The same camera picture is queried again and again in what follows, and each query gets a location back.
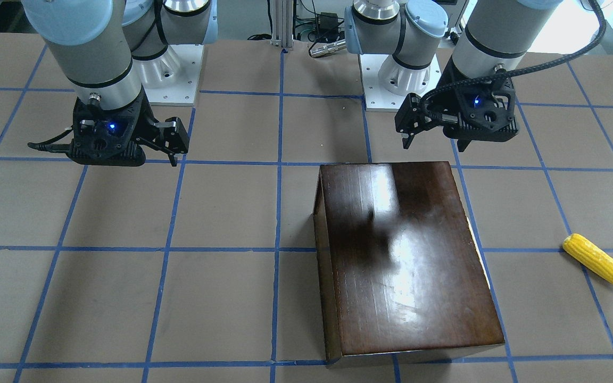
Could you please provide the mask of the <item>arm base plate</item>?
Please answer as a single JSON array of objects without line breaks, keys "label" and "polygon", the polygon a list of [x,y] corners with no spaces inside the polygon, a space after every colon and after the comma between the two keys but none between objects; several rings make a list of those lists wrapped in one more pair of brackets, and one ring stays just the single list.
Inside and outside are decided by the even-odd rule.
[{"label": "arm base plate", "polygon": [[204,45],[170,45],[158,58],[134,59],[146,95],[153,106],[195,106]]},{"label": "arm base plate", "polygon": [[421,70],[401,67],[389,54],[363,54],[359,61],[369,111],[396,112],[407,94],[423,96],[436,88],[441,77],[436,55],[430,65]]}]

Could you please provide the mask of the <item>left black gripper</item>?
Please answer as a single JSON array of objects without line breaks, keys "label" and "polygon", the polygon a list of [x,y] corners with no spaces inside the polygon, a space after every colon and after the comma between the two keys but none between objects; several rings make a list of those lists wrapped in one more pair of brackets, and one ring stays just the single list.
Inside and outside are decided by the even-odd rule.
[{"label": "left black gripper", "polygon": [[[429,109],[461,116],[466,124],[476,128],[498,128],[504,122],[504,104],[494,93],[501,91],[503,85],[504,78],[458,86],[431,97]],[[418,94],[407,94],[395,114],[395,130],[401,134],[402,148],[410,148],[416,135],[442,122],[441,114],[425,110]],[[457,140],[458,153],[464,153],[470,143],[472,140]]]}]

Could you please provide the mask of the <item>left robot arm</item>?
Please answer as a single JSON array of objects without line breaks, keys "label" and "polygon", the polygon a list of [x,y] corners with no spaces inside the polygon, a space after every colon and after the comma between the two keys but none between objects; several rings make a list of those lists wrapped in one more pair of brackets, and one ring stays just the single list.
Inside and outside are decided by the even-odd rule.
[{"label": "left robot arm", "polygon": [[436,87],[413,76],[429,72],[449,15],[434,1],[354,1],[344,12],[347,50],[386,56],[382,83],[404,97],[395,114],[402,146],[437,126],[457,141],[509,141],[518,135],[510,79],[558,1],[479,1],[458,38]]}]

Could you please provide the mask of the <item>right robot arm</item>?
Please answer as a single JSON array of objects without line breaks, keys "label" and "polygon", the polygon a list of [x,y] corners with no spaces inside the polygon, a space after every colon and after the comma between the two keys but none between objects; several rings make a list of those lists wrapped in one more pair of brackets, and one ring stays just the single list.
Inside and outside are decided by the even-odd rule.
[{"label": "right robot arm", "polygon": [[218,36],[215,1],[24,1],[25,15],[76,91],[71,126],[29,148],[83,165],[141,166],[144,148],[171,165],[189,150],[178,117],[158,121],[147,89],[184,75],[175,45]]}]

